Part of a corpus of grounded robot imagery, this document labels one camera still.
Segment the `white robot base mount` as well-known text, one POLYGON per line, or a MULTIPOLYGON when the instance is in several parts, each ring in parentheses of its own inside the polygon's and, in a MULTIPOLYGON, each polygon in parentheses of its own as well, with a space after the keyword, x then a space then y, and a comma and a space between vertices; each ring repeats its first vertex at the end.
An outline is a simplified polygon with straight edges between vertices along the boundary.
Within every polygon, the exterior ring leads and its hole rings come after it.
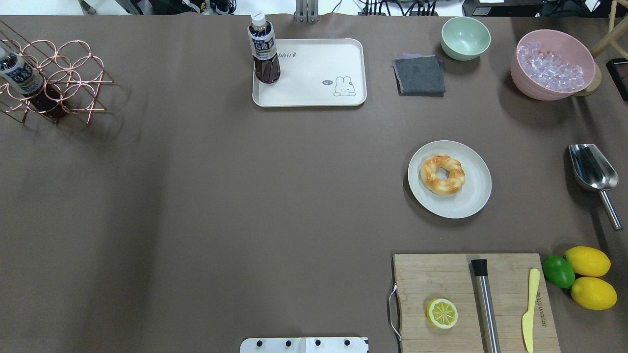
POLYGON ((240 353, 368 353, 365 337, 276 337, 244 339, 240 353))

